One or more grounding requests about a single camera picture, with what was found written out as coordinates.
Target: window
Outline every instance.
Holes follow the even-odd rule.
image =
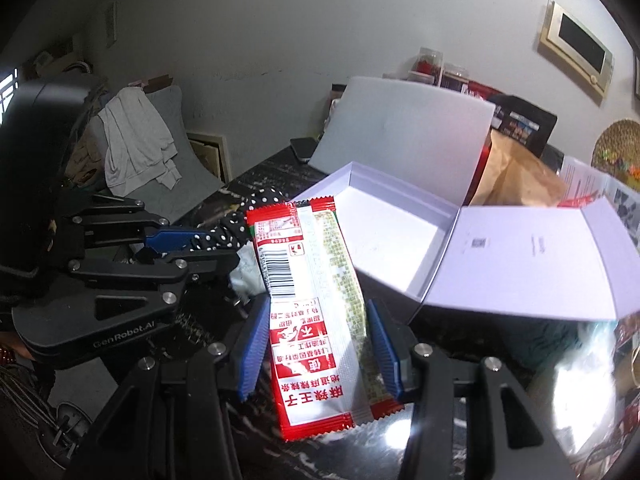
[[[9,105],[12,97],[14,96],[14,90],[18,88],[18,69],[14,70],[14,73],[9,74],[7,77],[0,81],[0,124],[2,124],[2,115],[6,112],[6,108]]]

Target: white towel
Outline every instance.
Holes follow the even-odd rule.
[[[115,196],[127,196],[152,179],[175,186],[180,172],[171,160],[178,153],[174,138],[142,89],[123,88],[98,116],[109,143],[104,177]]]

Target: wall outlet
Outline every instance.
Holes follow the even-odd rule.
[[[106,44],[109,48],[118,39],[116,33],[116,2],[111,2],[104,11],[104,27],[106,30]]]

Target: white cloth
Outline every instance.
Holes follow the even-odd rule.
[[[246,243],[238,250],[238,256],[240,256],[240,262],[229,274],[229,281],[233,290],[246,304],[249,298],[266,292],[267,289],[255,257],[254,245],[251,242]]]
[[[180,180],[171,160],[178,152],[162,117],[140,88],[123,88],[98,113],[109,147],[104,177],[115,196],[156,179],[169,189]]]

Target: blue gripper pad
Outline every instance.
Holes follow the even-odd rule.
[[[382,306],[379,310],[374,300],[367,301],[367,320],[369,321],[369,335],[373,353],[376,356],[380,373],[382,373],[386,390],[395,400],[399,400],[404,393],[400,375],[400,359],[385,329],[385,325],[389,326],[392,323],[386,308]]]
[[[255,390],[269,340],[271,297],[259,294],[252,301],[249,317],[245,320],[236,343],[236,348],[240,349],[237,370],[238,395],[242,402]]]
[[[159,254],[171,253],[185,248],[191,242],[194,235],[202,235],[206,232],[180,226],[168,226],[148,236],[145,241],[147,247],[151,247]]]

